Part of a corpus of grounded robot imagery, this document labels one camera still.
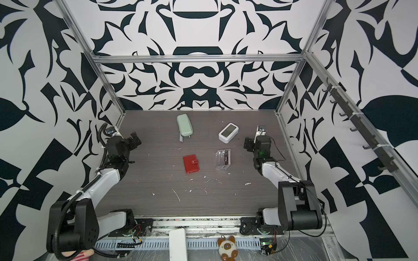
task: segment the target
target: hook rack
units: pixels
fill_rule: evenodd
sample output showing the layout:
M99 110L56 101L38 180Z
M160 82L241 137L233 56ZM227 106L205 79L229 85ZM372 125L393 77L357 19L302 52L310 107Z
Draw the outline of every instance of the hook rack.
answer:
M370 123L367 118L364 117L364 113L355 109L354 103L350 98L343 92L342 88L337 88L334 86L328 87L330 94L335 99L331 103L338 103L344 113L340 113L340 116L349 116L349 120L353 123L354 129L350 128L352 132L360 132L363 138L367 142L367 146L363 146L363 149L373 149L373 152L379 157L380 161L383 163L384 167L379 167L379 170L388 170L389 172L394 172L398 170L399 167L394 162L394 157L391 157L388 154L388 149L385 147L391 147L390 144L380 144L376 138L376 134L373 134L370 129Z

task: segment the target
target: mint green glasses case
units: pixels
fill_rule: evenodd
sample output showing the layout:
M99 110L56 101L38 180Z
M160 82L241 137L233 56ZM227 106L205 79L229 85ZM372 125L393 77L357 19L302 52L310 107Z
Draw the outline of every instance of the mint green glasses case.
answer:
M193 134L193 128L187 114L182 114L177 116L178 128L180 129L180 134L182 136L190 136Z

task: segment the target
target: metal base rail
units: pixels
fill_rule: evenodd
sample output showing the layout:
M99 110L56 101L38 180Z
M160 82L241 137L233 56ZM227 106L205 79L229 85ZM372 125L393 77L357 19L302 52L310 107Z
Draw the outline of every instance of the metal base rail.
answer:
M93 56L95 63L191 63L191 62L266 62L301 61L300 53L283 54L206 54L206 55L151 55L151 56Z

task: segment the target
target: white digital clock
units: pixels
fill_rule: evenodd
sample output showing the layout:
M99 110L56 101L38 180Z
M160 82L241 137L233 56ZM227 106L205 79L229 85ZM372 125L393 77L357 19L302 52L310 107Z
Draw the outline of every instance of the white digital clock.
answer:
M223 143L228 143L232 138L237 135L238 133L238 126L229 123L219 134L219 140Z

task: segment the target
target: plush toy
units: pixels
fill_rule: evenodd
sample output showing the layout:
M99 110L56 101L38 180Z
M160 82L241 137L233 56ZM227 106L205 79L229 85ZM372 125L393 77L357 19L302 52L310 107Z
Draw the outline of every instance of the plush toy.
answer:
M222 261L235 261L238 255L237 245L235 244L234 236L230 236L228 240L225 236L218 239L219 255Z

